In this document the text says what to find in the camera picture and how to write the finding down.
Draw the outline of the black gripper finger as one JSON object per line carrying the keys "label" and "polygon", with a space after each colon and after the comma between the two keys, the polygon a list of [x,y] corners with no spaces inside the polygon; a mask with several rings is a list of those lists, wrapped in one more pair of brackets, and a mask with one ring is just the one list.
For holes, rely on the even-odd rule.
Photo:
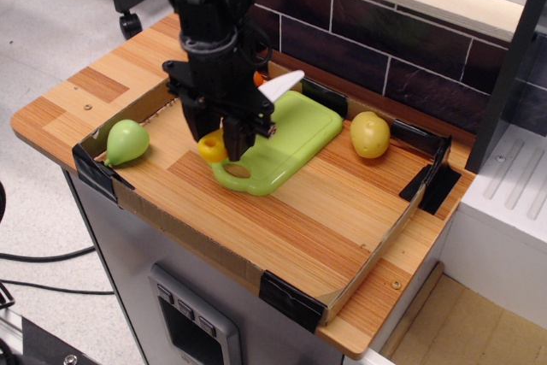
{"label": "black gripper finger", "polygon": [[255,145],[256,136],[270,138],[276,132],[276,124],[270,115],[236,118],[225,116],[222,122],[223,140],[231,161],[239,161],[243,154]]}
{"label": "black gripper finger", "polygon": [[183,114],[196,142],[220,128],[221,115],[207,105],[183,103]]}

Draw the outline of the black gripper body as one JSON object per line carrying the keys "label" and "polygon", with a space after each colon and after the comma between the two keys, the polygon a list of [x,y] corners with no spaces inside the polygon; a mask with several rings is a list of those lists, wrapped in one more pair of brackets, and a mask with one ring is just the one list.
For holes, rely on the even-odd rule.
{"label": "black gripper body", "polygon": [[183,103],[207,105],[221,118],[272,117],[274,104],[254,85],[253,75],[272,55],[261,29],[229,29],[219,40],[182,30],[185,62],[167,61],[168,86]]}

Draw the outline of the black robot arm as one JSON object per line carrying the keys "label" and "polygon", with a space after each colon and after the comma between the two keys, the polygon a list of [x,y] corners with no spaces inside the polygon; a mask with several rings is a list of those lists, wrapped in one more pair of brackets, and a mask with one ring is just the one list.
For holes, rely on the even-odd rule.
{"label": "black robot arm", "polygon": [[237,161],[256,137],[274,131],[274,104],[254,76],[273,48],[250,18],[255,0],[169,0],[179,16],[184,62],[167,61],[168,89],[182,104],[195,140],[222,129],[227,156]]}

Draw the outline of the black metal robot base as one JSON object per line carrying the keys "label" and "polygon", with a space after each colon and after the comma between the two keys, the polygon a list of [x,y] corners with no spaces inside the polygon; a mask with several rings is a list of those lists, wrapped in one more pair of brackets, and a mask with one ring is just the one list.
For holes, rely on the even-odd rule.
{"label": "black metal robot base", "polygon": [[1,284],[1,363],[79,364],[97,362],[12,310],[15,298]]}

